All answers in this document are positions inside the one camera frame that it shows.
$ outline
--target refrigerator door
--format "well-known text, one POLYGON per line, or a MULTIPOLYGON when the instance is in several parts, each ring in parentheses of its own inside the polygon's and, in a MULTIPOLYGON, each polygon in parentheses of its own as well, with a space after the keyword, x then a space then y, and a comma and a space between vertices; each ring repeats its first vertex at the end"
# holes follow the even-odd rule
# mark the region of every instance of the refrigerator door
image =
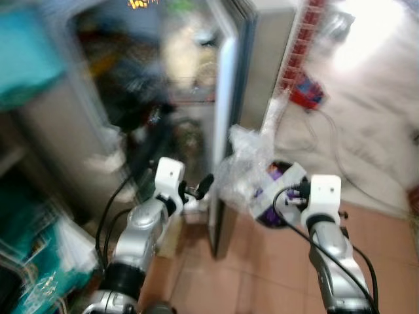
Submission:
MULTIPOLYGON (((128 0, 47 2, 43 4, 46 20, 67 61, 71 87, 66 95, 70 100, 65 102, 71 119, 63 125, 71 131, 69 136, 76 139, 73 134, 78 130, 86 140, 73 153, 68 147, 63 149, 66 154, 59 154, 66 129, 57 123, 43 128, 42 141, 54 143, 53 148, 46 145, 46 150, 57 152, 55 162, 65 170, 69 182, 77 180, 81 198, 101 200, 91 209, 96 217, 103 208, 102 200, 114 188, 105 191, 91 180, 94 176, 81 177, 86 161, 116 150, 129 160, 147 138, 149 125, 160 118, 155 113, 164 105, 175 107, 170 115, 174 140, 159 153, 184 161, 185 179, 191 185, 217 167, 226 156, 230 113, 238 112, 232 102, 238 33, 221 0, 191 1, 193 6, 183 14, 170 5, 173 1, 163 0, 151 1, 147 8, 134 8, 128 0), (122 131, 121 145, 102 132, 107 126, 122 131), (59 141, 53 133, 60 135, 59 141), (88 190, 94 191, 94 197, 88 190)), ((54 97, 42 113, 51 110, 54 97)), ((60 107, 51 112, 58 114, 60 107)), ((118 179, 112 184, 115 189, 125 174, 124 170, 112 173, 118 179)), ((218 212, 214 195, 210 230, 218 223, 218 212)))
MULTIPOLYGON (((296 6, 282 0, 223 0, 223 4, 240 39, 231 124, 258 130, 285 58, 296 6)), ((221 206, 215 233, 217 258, 228 252, 236 217, 234 209, 221 206)))

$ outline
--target black cable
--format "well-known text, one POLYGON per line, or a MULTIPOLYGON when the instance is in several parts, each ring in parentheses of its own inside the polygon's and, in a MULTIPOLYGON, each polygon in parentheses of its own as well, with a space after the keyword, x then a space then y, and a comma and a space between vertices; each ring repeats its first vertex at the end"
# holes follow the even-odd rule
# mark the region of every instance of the black cable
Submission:
MULTIPOLYGON (((280 118, 278 119, 278 125, 282 120, 284 113, 281 114, 280 118)), ((307 130, 310 132, 310 135, 312 137, 312 143, 306 147, 295 147, 295 148, 288 148, 288 147, 282 147, 280 144, 276 144, 276 148, 278 148, 279 150, 285 151, 285 152, 297 152, 300 150, 305 150, 307 152, 312 152, 314 149, 316 149, 318 142, 319 142, 319 137, 316 134, 316 131, 314 131, 313 126, 311 125, 311 123, 308 121, 308 115, 306 114, 304 116, 304 124, 306 125, 307 130)))
MULTIPOLYGON (((317 112, 317 113, 319 113, 319 114, 321 114, 321 115, 323 115, 323 117, 328 121, 328 123, 329 123, 329 127, 330 127, 330 130, 331 130, 331 137, 332 137, 332 139, 331 139, 331 142, 332 142, 332 145, 331 145, 331 148, 333 149, 333 155, 334 155, 334 157, 335 157, 335 162, 336 162, 336 164, 337 164, 337 166, 338 166, 338 168, 339 168, 339 171, 342 173, 342 176, 354 187, 354 188, 356 188, 358 191, 360 191, 362 194, 364 194, 364 195, 366 195, 367 197, 369 197, 369 198, 371 198, 371 199, 373 199, 374 201, 377 201, 378 203, 380 203, 380 204, 382 204, 382 205, 385 205, 385 206, 388 206, 388 207, 391 207, 392 209, 395 209, 396 211, 399 211, 400 212, 400 208, 398 208, 398 207, 396 207, 396 206, 394 206, 394 205, 392 205, 392 204, 390 204, 390 203, 387 203, 387 202, 385 202, 385 201, 382 201, 381 199, 379 199, 379 198, 376 198, 375 196, 373 196, 373 195, 371 195, 370 193, 368 193, 368 192, 366 192, 364 189, 362 189, 359 185, 357 185, 351 178, 350 178, 350 176, 349 176, 349 174, 346 172, 346 170, 345 170, 345 168, 344 168, 344 166, 343 166, 343 163, 342 163, 342 160, 340 159, 340 155, 339 155, 339 152, 338 152, 338 145, 339 145, 339 142, 338 142, 338 128, 337 128, 337 126, 336 126, 336 124, 335 124, 335 121, 332 119, 332 117, 331 116, 329 116, 327 113, 325 113, 324 111, 321 111, 321 110, 315 110, 315 112, 317 112)), ((281 116, 280 116, 280 118, 278 119, 278 124, 282 121, 282 118, 283 118, 283 115, 285 114, 285 109, 283 109, 283 113, 281 114, 281 116)), ((293 149, 293 148, 291 148, 291 149, 289 149, 289 148, 284 148, 284 147, 281 147, 281 146, 279 146, 279 145, 276 145, 277 146, 277 148, 278 149, 280 149, 280 150, 284 150, 284 151, 289 151, 289 152, 292 152, 292 151, 294 151, 294 150, 308 150, 308 151, 311 151, 312 150, 312 148, 314 148, 316 145, 317 145, 317 142, 318 142, 318 137, 317 137, 317 135, 316 135, 316 133, 314 132, 314 130, 313 130, 313 127, 312 127, 312 125, 310 124, 310 123, 308 123, 307 121, 305 121, 306 122, 306 126, 307 126, 307 128, 308 128, 308 130, 309 130, 309 132, 310 132, 310 134, 312 135, 312 137, 313 137, 313 140, 315 141, 315 143, 312 145, 312 146, 310 146, 310 147, 308 147, 308 148, 296 148, 296 149, 293 149)))
POLYGON ((120 186, 113 192, 112 196, 109 198, 109 200, 106 203, 105 210, 102 213, 102 216, 100 218, 98 230, 96 231, 96 243, 95 243, 95 249, 96 253, 98 254, 98 260, 99 260, 99 266, 102 269, 102 271, 105 271, 106 263, 104 260, 104 257, 100 251, 100 234, 103 228, 103 225, 105 224, 105 219, 107 216, 107 212, 111 208, 111 205, 115 198, 118 196, 119 192, 124 188, 124 186, 128 183, 129 180, 132 178, 132 173, 127 176, 127 178, 120 184, 120 186))
POLYGON ((374 300, 375 306, 378 309, 378 284, 377 284, 377 277, 375 275, 373 263, 371 263, 370 259, 368 258, 367 255, 363 253, 363 251, 358 249, 355 245, 352 245, 352 247, 354 248, 355 252, 357 252, 359 255, 362 256, 365 263, 367 263, 369 273, 371 274, 371 281, 373 282, 373 300, 374 300))
POLYGON ((104 273, 105 271, 105 261, 103 260, 102 253, 100 251, 100 234, 105 224, 106 216, 109 209, 112 206, 113 201, 119 192, 124 188, 124 186, 134 177, 137 177, 139 174, 144 172, 149 166, 149 160, 151 159, 153 153, 158 148, 159 144, 165 139, 172 136, 172 129, 169 125, 169 122, 162 118, 158 124, 150 132, 149 138, 144 142, 143 145, 139 148, 136 155, 132 158, 132 166, 130 174, 127 178, 120 184, 120 186, 113 192, 112 196, 109 198, 105 209, 103 210, 102 216, 99 221, 98 230, 96 231, 95 238, 95 250, 98 254, 99 266, 104 273))
POLYGON ((329 252, 327 252, 324 248, 322 248, 320 245, 318 245, 316 242, 312 241, 307 235, 302 233, 300 230, 298 230, 296 227, 294 227, 292 224, 290 224, 285 217, 282 215, 282 213, 278 210, 276 207, 276 202, 279 198, 279 196, 285 192, 286 190, 290 190, 295 188, 294 186, 288 186, 286 188, 281 189, 274 197, 274 201, 272 202, 272 206, 274 208, 275 214, 278 216, 279 219, 284 221, 284 223, 290 227, 294 232, 299 234, 303 239, 305 239, 309 244, 313 245, 316 249, 318 249, 320 252, 322 252, 325 256, 327 256, 330 260, 332 260, 350 279, 354 281, 354 283, 358 286, 358 288, 361 290, 361 292, 364 294, 368 302, 370 303, 371 308, 374 311, 374 314, 380 314, 378 307, 375 305, 374 300, 371 298, 371 295, 368 293, 368 291, 363 287, 363 285, 356 279, 356 277, 348 271, 334 256, 330 255, 329 252))
POLYGON ((109 225, 109 228, 108 228, 107 233, 106 233, 105 244, 103 245, 103 261, 104 261, 105 266, 107 266, 108 246, 109 246, 109 240, 110 240, 111 235, 112 235, 113 227, 115 226, 115 223, 117 222, 119 217, 121 217, 122 215, 128 214, 131 210, 132 209, 129 208, 129 209, 125 209, 125 210, 117 213, 115 215, 115 217, 113 217, 113 219, 111 221, 111 224, 109 225))

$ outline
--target refrigerator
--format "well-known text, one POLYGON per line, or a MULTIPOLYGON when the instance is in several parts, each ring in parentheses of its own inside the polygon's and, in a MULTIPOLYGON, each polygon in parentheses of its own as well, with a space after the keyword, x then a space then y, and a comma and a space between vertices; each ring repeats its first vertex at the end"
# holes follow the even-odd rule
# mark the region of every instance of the refrigerator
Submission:
MULTIPOLYGON (((231 154, 231 125, 262 126, 298 7, 288 0, 43 1, 40 16, 66 72, 19 110, 22 125, 87 217, 100 217, 162 121, 168 136, 153 143, 149 159, 185 162, 185 180, 197 184, 231 154)), ((108 221, 141 203, 152 181, 146 171, 131 180, 108 221)), ((218 257, 234 216, 213 191, 208 229, 218 257)))

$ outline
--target electrical wire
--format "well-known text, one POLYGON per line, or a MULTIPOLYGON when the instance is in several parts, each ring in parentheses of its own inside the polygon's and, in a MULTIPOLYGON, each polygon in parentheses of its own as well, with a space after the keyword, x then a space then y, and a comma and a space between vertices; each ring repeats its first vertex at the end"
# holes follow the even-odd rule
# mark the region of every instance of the electrical wire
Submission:
POLYGON ((366 299, 369 302, 372 310, 374 311, 374 314, 380 314, 380 312, 378 310, 378 306, 376 306, 376 304, 375 304, 375 301, 373 300, 371 295, 368 293, 368 291, 364 288, 364 286, 357 280, 357 278, 350 271, 348 271, 334 256, 330 255, 329 252, 327 252, 323 247, 318 245, 316 242, 311 240, 307 235, 305 235, 303 232, 301 232, 296 227, 294 227, 292 224, 290 224, 285 219, 285 217, 282 215, 282 213, 278 210, 278 208, 276 206, 276 202, 277 202, 279 196, 283 192, 285 192, 286 190, 290 190, 290 189, 293 189, 293 188, 295 188, 295 186, 288 186, 286 188, 281 189, 275 195, 274 201, 272 202, 272 206, 274 208, 274 213, 278 216, 278 218, 280 218, 282 221, 284 221, 284 223, 288 227, 290 227, 290 229, 292 229, 294 232, 299 234, 303 239, 305 239, 307 242, 309 242, 309 244, 313 245, 316 249, 318 249, 320 252, 322 252, 327 258, 332 260, 350 279, 352 279, 354 281, 354 283, 358 286, 358 288, 361 290, 361 292, 364 294, 364 296, 366 297, 366 299))
POLYGON ((108 246, 109 246, 109 240, 111 238, 112 235, 112 230, 113 227, 115 226, 115 223, 117 222, 117 220, 119 219, 119 217, 121 217, 122 215, 128 214, 132 209, 125 209, 123 211, 120 211, 119 213, 117 213, 115 215, 115 217, 113 217, 109 228, 107 230, 106 233, 106 238, 105 238, 105 244, 103 245, 103 263, 105 264, 105 267, 107 267, 107 254, 108 254, 108 246))
MULTIPOLYGON (((285 107, 282 112, 280 117, 278 118, 278 125, 281 123, 283 116, 285 115, 285 110, 287 107, 285 107)), ((331 150, 333 153, 333 156, 335 158, 335 162, 339 168, 339 171, 341 172, 342 176, 344 177, 344 179, 346 181, 348 181, 354 188, 356 188, 358 191, 360 191, 362 194, 366 195, 367 197, 373 199, 374 201, 392 208, 394 211, 397 211, 398 213, 400 213, 400 208, 387 203, 385 201, 382 201, 381 199, 373 196, 372 194, 368 193, 367 191, 365 191, 362 187, 360 187, 357 183, 354 182, 354 180, 351 179, 350 175, 348 174, 348 172, 345 170, 343 163, 342 163, 342 159, 340 158, 340 154, 339 154, 339 140, 338 140, 338 128, 336 126, 335 121, 332 119, 331 116, 329 116, 327 113, 325 113, 324 111, 321 110, 315 110, 314 112, 319 113, 320 115, 322 115, 326 121, 328 121, 329 123, 329 128, 330 128, 330 133, 331 133, 331 150)), ((316 148, 317 143, 318 143, 318 136, 316 134, 316 132, 314 131, 311 123, 308 121, 307 116, 304 116, 304 123, 306 124, 306 127, 308 128, 308 131, 310 132, 310 135, 312 136, 312 139, 314 141, 314 143, 310 146, 307 147, 301 147, 301 148, 287 148, 287 147, 281 147, 279 145, 276 145, 276 147, 280 150, 284 150, 284 151, 289 151, 289 152, 293 152, 293 151, 298 151, 298 150, 305 150, 305 151, 312 151, 316 148)))
POLYGON ((355 245, 352 244, 352 247, 354 248, 355 252, 357 252, 359 255, 362 256, 365 263, 367 263, 369 273, 371 275, 371 282, 373 283, 373 300, 375 303, 375 306, 378 308, 378 284, 377 284, 377 277, 375 275, 373 263, 369 260, 368 256, 363 253, 360 249, 358 249, 355 245))
MULTIPOLYGON (((278 123, 282 120, 284 113, 281 114, 280 118, 278 119, 278 123)), ((304 124, 306 126, 306 128, 308 129, 308 131, 310 132, 311 138, 312 138, 312 142, 311 144, 305 146, 305 147, 283 147, 279 144, 276 144, 276 148, 286 151, 286 152, 296 152, 299 150, 305 150, 307 152, 311 152, 314 149, 316 149, 317 145, 318 145, 318 141, 319 138, 316 134, 316 132, 313 129, 313 126, 311 125, 311 123, 308 121, 308 115, 305 114, 304 115, 304 124)))
POLYGON ((339 154, 339 139, 338 139, 338 128, 336 126, 335 121, 332 119, 331 116, 329 116, 327 113, 321 110, 317 110, 317 113, 321 114, 329 123, 330 132, 331 132, 331 140, 332 140, 332 153, 335 157, 336 164, 339 168, 339 171, 342 173, 342 176, 347 180, 354 188, 356 188, 358 191, 360 191, 362 194, 366 195, 367 197, 373 199, 374 201, 385 205, 387 207, 391 207, 392 209, 396 210, 397 212, 400 212, 400 208, 389 204, 385 201, 382 201, 381 199, 371 195, 370 193, 366 192, 364 189, 362 189, 358 184, 354 182, 354 180, 351 179, 350 175, 346 172, 342 159, 340 158, 339 154))
POLYGON ((107 216, 107 213, 109 211, 109 209, 112 206, 113 201, 115 200, 115 198, 118 196, 119 192, 124 188, 124 186, 128 183, 128 181, 130 181, 132 178, 132 173, 129 174, 129 176, 127 176, 127 178, 120 184, 120 186, 113 192, 112 196, 109 198, 109 200, 106 203, 105 209, 103 210, 102 216, 100 218, 100 222, 99 222, 99 226, 98 226, 98 230, 96 230, 96 241, 95 241, 95 249, 96 249, 96 253, 98 255, 98 260, 99 260, 99 266, 102 269, 102 271, 105 271, 105 260, 104 257, 100 251, 100 234, 101 231, 103 229, 103 225, 105 224, 105 219, 107 216))

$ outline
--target teal cloth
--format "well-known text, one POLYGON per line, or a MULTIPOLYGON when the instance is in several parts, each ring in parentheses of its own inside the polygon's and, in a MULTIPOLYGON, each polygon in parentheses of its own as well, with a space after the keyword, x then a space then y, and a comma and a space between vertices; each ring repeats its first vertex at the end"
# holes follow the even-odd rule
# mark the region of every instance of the teal cloth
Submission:
POLYGON ((0 111, 24 105, 63 71, 33 9, 0 14, 0 111))
POLYGON ((62 267, 57 233, 57 226, 54 224, 43 231, 48 245, 36 256, 38 280, 35 286, 20 298, 12 314, 43 314, 53 307, 59 297, 65 296, 74 288, 85 286, 90 279, 91 273, 65 270, 62 267))
POLYGON ((0 204, 0 251, 23 262, 32 250, 33 211, 39 203, 24 185, 3 180, 0 204))

